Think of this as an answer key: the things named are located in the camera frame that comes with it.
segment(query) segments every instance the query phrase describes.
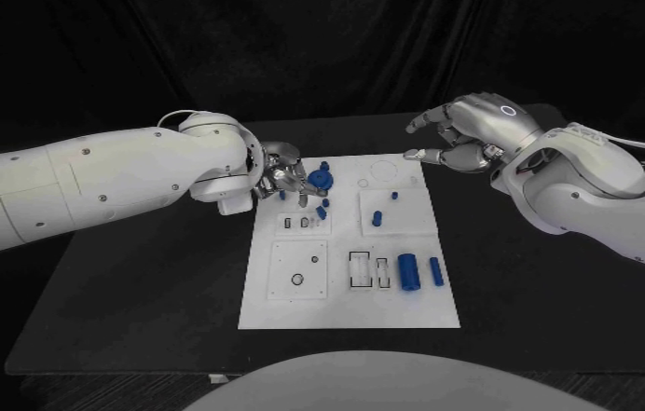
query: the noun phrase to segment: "white robotic arm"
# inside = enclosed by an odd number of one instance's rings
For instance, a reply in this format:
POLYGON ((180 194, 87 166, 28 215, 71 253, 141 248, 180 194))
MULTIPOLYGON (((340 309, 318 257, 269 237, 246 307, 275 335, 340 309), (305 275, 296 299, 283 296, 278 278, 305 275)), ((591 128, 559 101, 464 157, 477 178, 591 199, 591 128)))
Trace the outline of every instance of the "white robotic arm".
POLYGON ((645 261, 645 172, 620 140, 578 123, 545 133, 522 107, 497 94, 471 94, 426 111, 415 132, 439 124, 446 150, 406 159, 465 172, 493 172, 493 187, 514 199, 532 224, 550 234, 579 232, 621 255, 645 261))
POLYGON ((223 215, 307 182, 298 149, 262 144, 223 114, 193 112, 180 132, 122 130, 0 155, 0 250, 174 203, 190 190, 223 215))

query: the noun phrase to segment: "cable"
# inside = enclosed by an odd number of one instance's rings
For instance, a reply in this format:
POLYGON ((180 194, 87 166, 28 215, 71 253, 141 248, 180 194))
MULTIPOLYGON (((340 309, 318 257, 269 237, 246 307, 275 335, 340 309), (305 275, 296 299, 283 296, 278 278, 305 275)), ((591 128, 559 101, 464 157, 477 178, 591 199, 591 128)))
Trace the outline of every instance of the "cable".
POLYGON ((197 110, 178 110, 178 111, 174 111, 172 113, 168 113, 168 114, 162 117, 162 119, 159 119, 158 127, 162 127, 162 124, 165 123, 165 120, 167 120, 171 116, 180 115, 181 113, 193 113, 193 114, 197 114, 197 113, 200 113, 200 111, 197 111, 197 110))
POLYGON ((572 124, 569 124, 569 126, 571 127, 572 126, 582 127, 584 129, 592 131, 594 133, 598 133, 598 135, 601 135, 604 138, 610 139, 611 141, 617 141, 618 143, 631 145, 633 147, 637 147, 637 148, 645 148, 645 143, 641 143, 640 141, 631 141, 630 139, 617 138, 611 134, 604 133, 599 130, 591 129, 589 127, 586 127, 585 125, 579 124, 578 122, 572 122, 572 124))

